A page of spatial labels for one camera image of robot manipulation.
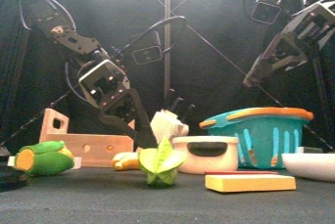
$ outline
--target toy banana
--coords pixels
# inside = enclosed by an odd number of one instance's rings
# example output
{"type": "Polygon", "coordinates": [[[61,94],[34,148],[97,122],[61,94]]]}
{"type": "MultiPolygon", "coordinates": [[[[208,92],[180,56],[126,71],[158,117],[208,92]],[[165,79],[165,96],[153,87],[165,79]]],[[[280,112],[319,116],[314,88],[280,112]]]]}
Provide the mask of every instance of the toy banana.
{"type": "Polygon", "coordinates": [[[15,158],[15,168],[35,176],[59,174],[74,165],[74,155],[63,141],[24,146],[15,158]]]}
{"type": "Polygon", "coordinates": [[[115,170],[140,170],[140,153],[121,152],[111,160],[111,165],[115,170]]]}

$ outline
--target bowl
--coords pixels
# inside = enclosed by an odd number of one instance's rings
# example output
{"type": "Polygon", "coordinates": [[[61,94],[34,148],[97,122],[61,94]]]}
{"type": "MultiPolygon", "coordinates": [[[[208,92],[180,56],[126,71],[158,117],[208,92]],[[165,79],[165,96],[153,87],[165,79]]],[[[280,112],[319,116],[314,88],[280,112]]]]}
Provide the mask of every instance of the bowl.
{"type": "Polygon", "coordinates": [[[312,180],[335,181],[335,154],[283,154],[287,170],[312,180]]]}
{"type": "Polygon", "coordinates": [[[205,171],[235,171],[239,168],[239,139],[228,136],[184,136],[173,139],[174,150],[187,153],[178,171],[204,174],[205,171]]]}

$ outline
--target black cable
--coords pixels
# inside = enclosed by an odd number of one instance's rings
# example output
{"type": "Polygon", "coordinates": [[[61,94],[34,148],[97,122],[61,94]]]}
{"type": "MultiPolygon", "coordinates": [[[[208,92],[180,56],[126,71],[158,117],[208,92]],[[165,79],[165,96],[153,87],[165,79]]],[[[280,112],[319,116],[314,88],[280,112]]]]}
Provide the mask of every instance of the black cable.
{"type": "Polygon", "coordinates": [[[71,90],[71,92],[75,94],[75,96],[86,103],[89,103],[87,99],[78,93],[77,91],[77,87],[79,86],[79,84],[77,84],[75,86],[73,85],[71,83],[71,80],[70,80],[70,72],[69,72],[69,62],[66,62],[66,68],[65,68],[65,72],[66,72],[66,81],[67,81],[67,85],[69,85],[69,88],[71,90]]]}
{"type": "Polygon", "coordinates": [[[181,40],[181,37],[182,37],[182,34],[184,34],[184,31],[185,31],[185,28],[187,28],[187,25],[188,25],[188,20],[187,20],[187,18],[185,17],[181,17],[181,16],[177,16],[177,17],[172,17],[172,18],[168,18],[168,19],[165,19],[165,20],[162,20],[162,21],[160,21],[158,23],[156,23],[145,32],[144,32],[144,34],[122,49],[122,50],[118,50],[117,51],[117,56],[114,56],[114,58],[117,59],[117,60],[120,60],[120,59],[122,59],[121,57],[122,57],[122,53],[129,49],[129,48],[132,48],[142,39],[144,39],[144,37],[158,27],[158,26],[161,26],[161,25],[165,25],[165,24],[168,24],[168,23],[170,23],[170,22],[173,22],[173,21],[181,21],[182,22],[182,28],[181,28],[181,30],[180,30],[180,34],[178,34],[178,37],[177,37],[177,40],[176,40],[176,42],[174,42],[174,44],[170,46],[170,48],[168,48],[168,49],[165,49],[164,51],[162,51],[162,54],[166,54],[166,53],[169,53],[172,50],[173,50],[173,48],[177,46],[177,44],[178,44],[178,42],[180,42],[180,40],[181,40]]]}

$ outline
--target sponge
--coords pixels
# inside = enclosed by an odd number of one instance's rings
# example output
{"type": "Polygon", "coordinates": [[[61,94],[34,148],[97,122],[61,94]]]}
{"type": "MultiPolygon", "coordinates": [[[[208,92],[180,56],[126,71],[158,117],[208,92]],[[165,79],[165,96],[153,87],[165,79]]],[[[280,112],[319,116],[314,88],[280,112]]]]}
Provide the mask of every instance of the sponge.
{"type": "Polygon", "coordinates": [[[205,175],[205,188],[221,193],[296,190],[296,178],[275,174],[205,175]]]}

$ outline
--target toy food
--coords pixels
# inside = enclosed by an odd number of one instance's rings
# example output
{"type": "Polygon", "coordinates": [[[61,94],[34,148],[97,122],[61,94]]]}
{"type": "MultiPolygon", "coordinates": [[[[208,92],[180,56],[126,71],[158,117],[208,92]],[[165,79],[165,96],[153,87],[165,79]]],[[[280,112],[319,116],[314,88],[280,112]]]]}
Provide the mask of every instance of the toy food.
{"type": "Polygon", "coordinates": [[[28,175],[55,175],[74,167],[74,155],[63,141],[24,146],[15,158],[15,168],[28,175]]]}
{"type": "Polygon", "coordinates": [[[121,152],[114,155],[111,165],[118,171],[140,169],[140,153],[121,152]]]}
{"type": "Polygon", "coordinates": [[[148,185],[154,185],[158,181],[166,185],[173,185],[177,177],[177,167],[185,160],[187,154],[173,150],[168,138],[162,139],[157,149],[144,149],[140,152],[140,167],[148,175],[148,185]]]}

